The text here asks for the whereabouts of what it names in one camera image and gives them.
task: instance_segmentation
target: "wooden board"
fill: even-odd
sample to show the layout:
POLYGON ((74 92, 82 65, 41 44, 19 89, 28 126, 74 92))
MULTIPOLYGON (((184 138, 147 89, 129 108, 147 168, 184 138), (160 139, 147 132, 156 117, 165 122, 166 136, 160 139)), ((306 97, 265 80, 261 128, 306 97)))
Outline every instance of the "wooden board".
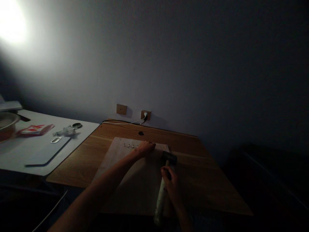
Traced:
MULTIPOLYGON (((115 137, 93 180, 132 151, 133 148, 124 144, 136 147, 140 142, 115 137)), ((162 178, 160 168, 164 166, 161 161, 162 150, 168 152, 168 146, 157 144, 154 152, 133 164, 101 212, 153 215, 162 178)))

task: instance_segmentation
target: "electrical outlet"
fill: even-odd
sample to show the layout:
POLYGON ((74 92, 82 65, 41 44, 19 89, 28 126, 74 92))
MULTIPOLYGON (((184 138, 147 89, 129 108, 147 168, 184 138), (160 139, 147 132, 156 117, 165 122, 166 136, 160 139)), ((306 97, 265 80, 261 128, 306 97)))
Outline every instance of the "electrical outlet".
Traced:
POLYGON ((143 119, 145 117, 144 113, 147 113, 147 121, 150 120, 150 116, 151 116, 151 111, 142 111, 141 112, 141 119, 143 119))
POLYGON ((126 115, 126 106, 117 104, 116 113, 126 115))

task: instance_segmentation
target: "wooden desk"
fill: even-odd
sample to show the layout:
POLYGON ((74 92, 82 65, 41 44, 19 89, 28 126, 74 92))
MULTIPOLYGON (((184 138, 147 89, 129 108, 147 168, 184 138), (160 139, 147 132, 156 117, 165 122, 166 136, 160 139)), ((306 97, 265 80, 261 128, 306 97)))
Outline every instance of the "wooden desk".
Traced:
POLYGON ((252 215, 198 137, 145 126, 107 123, 99 126, 46 180, 86 188, 114 137, 167 144, 178 157, 175 169, 188 207, 252 215))

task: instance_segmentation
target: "wood grain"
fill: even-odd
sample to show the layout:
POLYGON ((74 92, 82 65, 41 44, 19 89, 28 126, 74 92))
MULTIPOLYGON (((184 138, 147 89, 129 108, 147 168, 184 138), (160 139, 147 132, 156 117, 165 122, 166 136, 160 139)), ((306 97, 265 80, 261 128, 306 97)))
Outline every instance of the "wood grain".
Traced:
POLYGON ((188 207, 252 215, 198 137, 140 125, 99 126, 46 180, 86 188, 115 137, 167 144, 178 157, 175 170, 188 207))
MULTIPOLYGON (((132 148, 124 147, 124 143, 136 147, 141 141, 115 137, 93 180, 132 151, 132 148)), ((168 146, 157 143, 154 152, 137 161, 101 212, 153 215, 162 178, 160 168, 164 166, 161 161, 163 150, 169 152, 168 146)))

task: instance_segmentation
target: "white object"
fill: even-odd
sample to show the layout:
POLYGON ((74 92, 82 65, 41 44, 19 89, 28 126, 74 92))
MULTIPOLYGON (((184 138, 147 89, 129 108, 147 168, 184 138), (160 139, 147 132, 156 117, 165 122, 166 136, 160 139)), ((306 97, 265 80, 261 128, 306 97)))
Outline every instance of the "white object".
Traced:
POLYGON ((0 104, 0 111, 21 110, 22 108, 18 101, 6 101, 0 104))
POLYGON ((48 165, 51 159, 57 155, 58 151, 64 147, 67 142, 71 139, 70 137, 64 137, 63 139, 59 139, 58 137, 51 142, 47 143, 45 147, 43 147, 40 151, 35 153, 33 156, 30 157, 29 160, 25 163, 25 166, 32 167, 34 165, 48 165))
POLYGON ((52 172, 62 161, 65 160, 98 126, 98 123, 85 122, 50 116, 41 113, 35 113, 27 110, 20 110, 18 114, 31 119, 29 122, 19 121, 16 123, 16 130, 21 130, 30 125, 54 124, 55 127, 42 136, 34 137, 16 137, 2 141, 0 143, 0 169, 46 176, 52 172), (52 136, 54 131, 59 131, 67 125, 80 122, 83 127, 78 129, 77 134, 71 141, 64 146, 61 151, 43 167, 25 167, 29 158, 40 151, 46 143, 50 143, 55 137, 52 136))
POLYGON ((56 137, 55 139, 51 141, 51 143, 57 143, 59 142, 60 139, 62 139, 62 137, 56 137))

